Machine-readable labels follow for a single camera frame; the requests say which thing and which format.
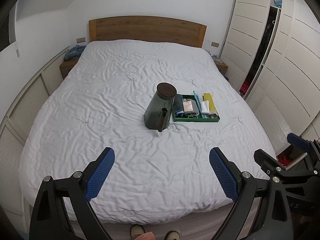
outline pitcher lid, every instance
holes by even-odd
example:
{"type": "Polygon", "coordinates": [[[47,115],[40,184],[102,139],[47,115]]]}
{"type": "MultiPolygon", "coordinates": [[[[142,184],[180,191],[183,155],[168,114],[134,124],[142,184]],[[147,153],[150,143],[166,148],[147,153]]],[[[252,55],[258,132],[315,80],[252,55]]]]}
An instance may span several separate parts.
{"type": "Polygon", "coordinates": [[[169,84],[169,83],[159,83],[157,85],[157,92],[163,96],[163,97],[167,97],[167,98],[172,98],[177,94],[177,90],[176,88],[169,84]]]}

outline wall socket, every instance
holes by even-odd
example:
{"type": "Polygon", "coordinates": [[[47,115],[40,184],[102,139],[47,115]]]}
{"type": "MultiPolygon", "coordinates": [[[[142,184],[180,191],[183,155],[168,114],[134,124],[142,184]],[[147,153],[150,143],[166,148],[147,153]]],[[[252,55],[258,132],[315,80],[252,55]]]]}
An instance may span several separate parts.
{"type": "Polygon", "coordinates": [[[77,43],[81,43],[81,42],[85,42],[85,37],[82,37],[82,38],[78,38],[78,39],[77,39],[77,43]]]}
{"type": "Polygon", "coordinates": [[[219,43],[212,42],[212,43],[211,43],[211,46],[212,46],[212,47],[219,47],[219,43]]]}

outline wardrobe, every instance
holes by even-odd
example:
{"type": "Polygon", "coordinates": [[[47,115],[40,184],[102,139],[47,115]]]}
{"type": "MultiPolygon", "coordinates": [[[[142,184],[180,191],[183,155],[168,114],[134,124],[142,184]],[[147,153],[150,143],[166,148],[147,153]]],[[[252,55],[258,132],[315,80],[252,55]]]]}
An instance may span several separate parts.
{"type": "Polygon", "coordinates": [[[221,59],[277,154],[290,132],[319,139],[320,25],[304,0],[236,0],[221,59]]]}

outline glass pitcher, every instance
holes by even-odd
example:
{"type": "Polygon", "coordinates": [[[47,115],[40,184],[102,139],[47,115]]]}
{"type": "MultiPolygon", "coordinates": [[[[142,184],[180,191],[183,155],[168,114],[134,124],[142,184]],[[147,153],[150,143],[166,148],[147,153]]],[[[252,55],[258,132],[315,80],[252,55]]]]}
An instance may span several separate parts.
{"type": "Polygon", "coordinates": [[[162,132],[169,125],[176,88],[169,83],[159,83],[157,91],[144,113],[144,124],[150,130],[162,132]]]}

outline metal bolt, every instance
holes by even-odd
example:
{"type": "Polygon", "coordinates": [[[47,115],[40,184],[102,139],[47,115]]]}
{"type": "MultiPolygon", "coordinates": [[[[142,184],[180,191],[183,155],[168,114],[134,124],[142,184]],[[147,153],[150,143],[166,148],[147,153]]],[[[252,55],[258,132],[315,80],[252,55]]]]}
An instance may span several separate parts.
{"type": "Polygon", "coordinates": [[[43,178],[43,181],[47,182],[47,181],[49,181],[50,179],[51,179],[51,176],[45,176],[45,177],[43,178]]]}
{"type": "Polygon", "coordinates": [[[81,172],[81,171],[76,171],[76,172],[73,174],[73,176],[74,176],[75,178],[80,178],[81,175],[82,175],[82,172],[81,172]]]}
{"type": "Polygon", "coordinates": [[[272,180],[273,180],[275,183],[279,183],[279,182],[280,182],[280,180],[279,180],[278,177],[273,177],[272,180]]]}
{"type": "Polygon", "coordinates": [[[244,176],[245,178],[250,178],[251,177],[251,174],[249,173],[249,172],[247,172],[247,171],[244,171],[244,172],[242,172],[242,176],[244,176]]]}

